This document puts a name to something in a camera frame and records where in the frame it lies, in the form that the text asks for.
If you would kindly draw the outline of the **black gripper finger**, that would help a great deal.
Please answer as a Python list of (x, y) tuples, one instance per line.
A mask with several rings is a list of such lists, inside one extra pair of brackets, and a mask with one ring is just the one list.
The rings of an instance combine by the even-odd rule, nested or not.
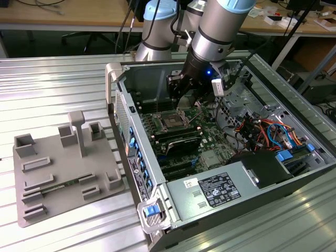
[(166, 89), (172, 100), (173, 106), (178, 106), (178, 103), (183, 96), (183, 93), (181, 92), (181, 80), (181, 75), (166, 76)]

